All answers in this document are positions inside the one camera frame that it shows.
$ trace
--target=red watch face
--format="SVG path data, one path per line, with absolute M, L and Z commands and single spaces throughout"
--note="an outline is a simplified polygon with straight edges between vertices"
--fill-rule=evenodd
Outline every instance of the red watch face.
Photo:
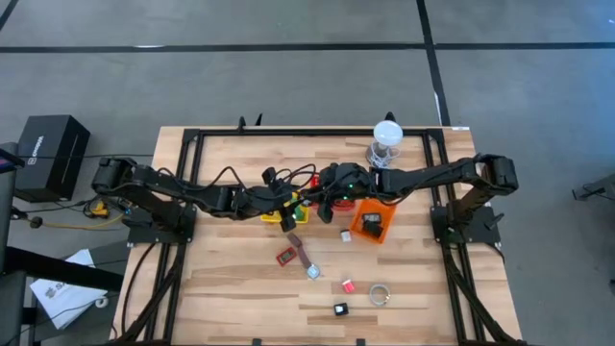
M 288 249 L 282 251 L 279 255 L 276 256 L 276 260 L 281 266 L 285 266 L 287 263 L 292 261 L 292 259 L 297 257 L 297 252 L 295 249 L 289 247 Z

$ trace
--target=metal ring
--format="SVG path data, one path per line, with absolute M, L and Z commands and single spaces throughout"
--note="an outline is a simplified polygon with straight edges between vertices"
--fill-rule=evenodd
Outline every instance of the metal ring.
M 383 289 L 386 292 L 386 297 L 384 298 L 383 301 L 379 302 L 376 299 L 374 299 L 374 290 L 376 289 Z M 386 303 L 388 303 L 388 300 L 391 299 L 391 290 L 388 289 L 388 287 L 384 284 L 374 284 L 370 289 L 369 289 L 369 300 L 372 301 L 372 303 L 377 306 L 377 307 L 382 307 L 384 306 Z

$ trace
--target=black box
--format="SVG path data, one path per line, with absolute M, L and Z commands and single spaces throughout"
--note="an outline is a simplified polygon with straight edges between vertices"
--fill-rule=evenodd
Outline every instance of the black box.
M 26 165 L 17 172 L 15 196 L 31 203 L 70 200 L 88 140 L 89 131 L 71 115 L 29 117 L 17 149 Z

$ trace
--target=watch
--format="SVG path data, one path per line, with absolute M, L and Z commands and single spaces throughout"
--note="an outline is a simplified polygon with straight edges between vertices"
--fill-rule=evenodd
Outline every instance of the watch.
M 299 260 L 306 269 L 307 276 L 312 280 L 318 278 L 320 276 L 320 269 L 316 266 L 316 264 L 309 260 L 308 254 L 306 254 L 306 250 L 304 250 L 304 244 L 301 242 L 301 239 L 293 233 L 287 234 L 286 237 L 290 243 L 297 248 Z

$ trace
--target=black line on floor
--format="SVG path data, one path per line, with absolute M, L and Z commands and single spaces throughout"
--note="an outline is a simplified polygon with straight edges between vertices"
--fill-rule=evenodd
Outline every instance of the black line on floor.
M 615 42 L 436 43 L 436 50 L 559 50 L 615 49 Z
M 423 43 L 264 43 L 264 44 L 192 44 L 139 46 L 63 46 L 0 47 L 0 53 L 194 53 L 194 52 L 289 52 L 289 51 L 395 51 L 425 49 Z
M 419 17 L 421 18 L 421 28 L 423 29 L 423 38 L 425 40 L 427 61 L 430 65 L 431 84 L 433 85 L 433 91 L 437 96 L 436 101 L 440 116 L 440 125 L 451 126 L 451 117 L 449 116 L 449 108 L 446 105 L 446 96 L 444 96 L 442 76 L 440 75 L 438 58 L 435 55 L 433 37 L 431 36 L 430 19 L 427 15 L 427 7 L 425 6 L 425 0 L 416 0 L 416 7 L 418 8 Z
M 9 20 L 12 10 L 15 9 L 15 6 L 17 6 L 18 2 L 19 0 L 11 0 L 9 5 L 7 5 L 7 8 L 4 9 L 4 12 L 2 12 L 2 15 L 0 16 L 0 31 L 2 31 L 4 25 L 7 24 L 7 20 Z

